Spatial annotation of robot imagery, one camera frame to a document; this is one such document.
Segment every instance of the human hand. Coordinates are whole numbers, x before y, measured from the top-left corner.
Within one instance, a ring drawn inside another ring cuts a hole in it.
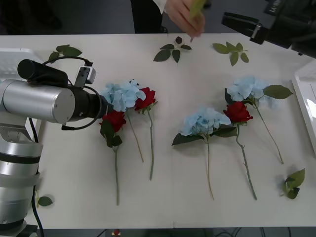
[[[170,19],[191,38],[199,37],[204,32],[205,17],[202,14],[190,17],[193,0],[167,0],[166,13]]]

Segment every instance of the sleeve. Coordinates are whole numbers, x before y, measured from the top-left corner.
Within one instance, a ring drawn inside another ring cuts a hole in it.
[[[164,11],[164,6],[166,5],[167,0],[153,0],[154,3],[159,7],[159,10],[161,13]]]

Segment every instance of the black cable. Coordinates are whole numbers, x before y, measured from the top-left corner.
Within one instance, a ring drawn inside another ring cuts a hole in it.
[[[239,231],[241,230],[241,227],[237,230],[236,234],[234,235],[234,237],[237,237]]]
[[[33,136],[34,136],[34,141],[35,141],[36,143],[38,143],[38,142],[39,142],[39,138],[38,138],[38,135],[37,135],[37,133],[36,133],[36,129],[35,129],[33,120],[32,120],[31,118],[29,118],[29,122],[30,122],[31,129],[32,129],[32,133],[33,133]]]
[[[64,126],[63,125],[63,126],[61,126],[61,130],[63,130],[63,131],[75,131],[75,130],[81,130],[81,129],[87,128],[87,127],[93,125],[94,122],[96,122],[98,120],[98,118],[101,116],[101,114],[102,114],[102,98],[101,98],[101,96],[99,95],[99,93],[95,89],[93,89],[93,88],[91,88],[89,86],[85,85],[84,88],[92,90],[99,98],[100,109],[99,109],[99,112],[98,112],[97,116],[90,123],[86,124],[85,126],[82,126],[82,127],[68,127],[68,126]]]
[[[265,229],[263,229],[263,227],[260,227],[260,229],[262,231],[262,237],[266,237]]]
[[[98,236],[97,237],[100,237],[101,236],[101,234],[103,234],[105,231],[107,231],[107,229],[104,229],[100,234],[98,234]]]
[[[292,237],[291,228],[288,227],[287,230],[288,230],[288,236]]]
[[[68,79],[68,81],[69,81],[69,83],[70,83],[71,86],[74,86],[73,83],[72,83],[69,79]]]
[[[85,58],[81,58],[81,57],[71,57],[71,56],[62,56],[62,57],[59,57],[59,58],[47,60],[46,62],[43,62],[42,64],[43,64],[43,65],[46,65],[47,63],[51,63],[51,62],[53,62],[53,61],[57,61],[57,60],[61,60],[61,59],[66,59],[66,58],[69,58],[69,59],[79,59],[79,60],[84,61],[87,66],[92,66],[92,63],[91,63],[89,60],[85,59]]]
[[[31,125],[31,129],[32,129],[32,133],[33,133],[33,136],[34,136],[34,140],[35,140],[36,143],[38,143],[38,142],[39,142],[39,138],[38,138],[38,135],[37,135],[37,133],[36,133],[33,120],[32,120],[31,118],[29,118],[29,122],[30,122],[30,125]],[[33,196],[32,196],[31,204],[32,204],[32,210],[33,210],[34,217],[35,217],[36,222],[37,222],[37,224],[38,224],[38,226],[39,226],[40,237],[44,237],[43,226],[41,225],[40,217],[39,217],[39,215],[38,215],[38,212],[36,211],[36,204],[35,204],[35,185],[34,185],[34,187],[33,187]]]

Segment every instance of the loose leaf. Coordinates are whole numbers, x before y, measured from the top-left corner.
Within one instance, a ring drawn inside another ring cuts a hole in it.
[[[177,63],[180,60],[180,55],[181,55],[180,50],[176,49],[176,50],[172,51],[172,57],[173,57],[174,61],[176,61]]]
[[[225,88],[225,100],[226,103],[229,105],[232,105],[234,103],[234,100],[232,100],[231,95],[227,93],[227,88]]]
[[[190,46],[185,45],[185,44],[181,45],[181,48],[186,49],[186,50],[191,50],[192,49]]]
[[[66,49],[66,48],[68,48],[69,46],[70,46],[69,44],[67,44],[67,45],[57,46],[56,50],[57,50],[57,52],[62,53],[62,52],[64,52],[64,51],[65,51],[65,49]]]
[[[292,187],[297,188],[302,185],[305,179],[305,169],[295,172],[288,176],[289,178],[293,178]]]
[[[182,38],[178,36],[176,38],[176,42],[177,42],[177,44],[181,44],[182,43]]]
[[[231,43],[229,43],[229,42],[226,42],[226,46],[227,46],[227,48],[229,49],[230,52],[237,50],[237,48],[236,48],[235,46],[233,46],[233,45],[232,45]]]
[[[113,140],[115,131],[114,131],[112,124],[109,121],[107,121],[106,119],[103,120],[103,122],[101,124],[100,133],[106,139],[107,146],[112,148],[113,147],[112,140]]]
[[[295,199],[297,197],[299,191],[300,191],[299,188],[294,188],[288,192],[287,197],[289,199]]]
[[[231,54],[231,65],[232,66],[236,65],[236,63],[238,62],[238,58],[239,58],[239,55],[237,52],[234,52]]]
[[[236,45],[236,49],[238,50],[238,51],[243,51],[243,47],[242,47],[242,45],[241,45],[241,43],[238,43],[237,45]]]
[[[165,46],[161,47],[160,49],[174,49],[173,44],[166,44]]]
[[[270,96],[275,99],[286,99],[293,93],[282,85],[270,85],[263,89],[264,95]]]
[[[64,56],[78,57],[81,54],[82,54],[82,52],[79,49],[76,49],[76,48],[70,47],[70,46],[64,48],[64,51],[63,51]]]
[[[52,52],[51,55],[49,56],[49,60],[56,59],[59,57],[58,52]]]
[[[213,132],[215,136],[218,137],[236,137],[237,136],[237,128],[236,127],[229,127],[225,129],[221,129],[218,131]]]
[[[122,139],[120,138],[120,136],[115,136],[113,139],[112,139],[112,144],[114,147],[117,147],[119,146],[120,144],[122,144]]]
[[[202,12],[206,0],[193,0],[190,7],[190,17],[193,19]]]
[[[247,57],[247,54],[242,53],[242,54],[240,55],[240,58],[242,59],[243,62],[249,63],[249,58]]]
[[[38,205],[40,206],[50,206],[53,204],[53,201],[49,197],[40,197],[38,201]]]
[[[181,133],[178,133],[178,135],[173,139],[172,145],[179,145],[183,143],[193,142],[196,140],[204,139],[202,136],[199,135],[191,135],[191,136],[183,136]]]
[[[163,62],[166,61],[171,55],[171,52],[169,49],[164,49],[160,51],[156,57],[154,58],[154,62]]]
[[[222,54],[229,54],[230,53],[230,50],[225,45],[223,45],[221,43],[214,43],[213,47],[219,53],[222,53]]]

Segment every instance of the flower stem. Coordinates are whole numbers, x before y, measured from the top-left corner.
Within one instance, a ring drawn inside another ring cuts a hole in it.
[[[212,192],[212,188],[211,188],[211,180],[210,180],[210,176],[209,176],[209,143],[207,142],[207,151],[208,151],[208,161],[207,161],[207,180],[208,180],[208,187],[209,187],[209,191],[211,192],[212,198],[214,200],[214,196],[213,196],[213,192]]]
[[[113,149],[115,153],[115,180],[117,185],[117,206],[119,205],[118,150],[119,146],[116,150]]]
[[[263,120],[263,117],[262,117],[262,115],[261,115],[261,113],[260,113],[258,107],[256,107],[256,110],[258,111],[258,114],[259,114],[259,116],[260,116],[260,118],[261,118],[263,124],[265,125],[265,127],[266,127],[266,129],[267,129],[267,131],[268,131],[268,133],[269,133],[269,135],[270,135],[270,137],[272,138],[273,142],[275,143],[275,146],[276,146],[277,151],[278,151],[278,155],[280,156],[281,164],[284,164],[284,162],[283,162],[283,160],[282,160],[282,156],[281,156],[280,150],[279,150],[279,148],[278,148],[278,146],[277,146],[277,143],[276,143],[276,141],[274,140],[273,136],[271,135],[271,133],[270,133],[270,131],[269,131],[269,129],[268,129],[268,127],[267,127],[265,121]]]
[[[149,177],[149,179],[151,180],[153,178],[154,161],[155,161],[155,158],[154,158],[154,145],[153,145],[153,120],[152,120],[152,117],[150,116],[148,108],[147,108],[147,113],[148,113],[148,116],[149,116],[149,119],[150,119],[150,122],[151,122],[151,126],[150,126],[150,140],[151,140],[151,145],[152,145],[152,166],[151,166],[151,169],[150,169],[150,177]]]
[[[257,196],[256,196],[256,193],[253,189],[253,185],[252,185],[252,182],[251,182],[251,178],[250,178],[250,173],[249,173],[249,168],[248,168],[248,163],[247,163],[247,159],[246,159],[246,154],[245,154],[245,151],[244,151],[244,147],[242,144],[239,143],[238,141],[238,137],[239,137],[239,130],[240,130],[240,125],[237,125],[237,137],[236,137],[236,142],[237,144],[240,146],[241,150],[242,150],[242,155],[243,155],[243,159],[244,159],[244,165],[246,166],[246,169],[247,169],[247,176],[248,176],[248,180],[249,180],[249,184],[250,184],[250,187],[251,187],[251,190],[252,190],[252,194],[253,194],[253,197],[255,198],[255,200],[257,200]]]
[[[139,146],[139,143],[138,143],[138,139],[137,139],[137,137],[136,137],[136,134],[135,134],[135,131],[134,131],[132,122],[131,122],[131,120],[130,120],[128,110],[126,110],[126,116],[127,116],[127,118],[128,118],[130,127],[132,128],[132,131],[133,131],[133,133],[134,133],[134,137],[135,137],[135,139],[136,139],[136,143],[137,143],[137,147],[138,147],[138,150],[139,150],[140,158],[142,159],[142,162],[144,163],[143,155],[142,155],[142,152],[141,152],[141,150],[140,150],[140,146]]]

